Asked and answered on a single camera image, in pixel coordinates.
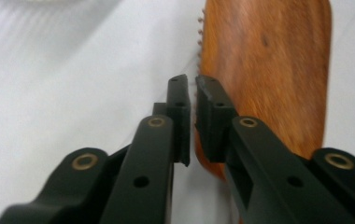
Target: wooden brush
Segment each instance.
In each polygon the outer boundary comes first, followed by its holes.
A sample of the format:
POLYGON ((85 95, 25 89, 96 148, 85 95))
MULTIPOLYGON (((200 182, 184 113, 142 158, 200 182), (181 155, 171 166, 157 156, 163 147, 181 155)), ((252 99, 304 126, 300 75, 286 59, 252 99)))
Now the wooden brush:
MULTIPOLYGON (((327 0, 208 0, 200 74, 217 78, 239 115, 262 119, 294 153, 321 147, 331 41, 327 0)), ((223 165, 196 153, 212 174, 223 165)))

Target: wooden handle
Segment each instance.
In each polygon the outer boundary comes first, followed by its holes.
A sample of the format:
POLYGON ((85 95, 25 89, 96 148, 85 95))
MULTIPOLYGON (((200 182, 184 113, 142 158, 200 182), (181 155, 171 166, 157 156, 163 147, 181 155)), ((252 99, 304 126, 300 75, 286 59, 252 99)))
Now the wooden handle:
MULTIPOLYGON (((330 39, 327 0, 208 0, 200 73, 220 81, 240 115, 309 158, 322 144, 330 39)), ((224 178, 196 140, 199 161, 224 178)))

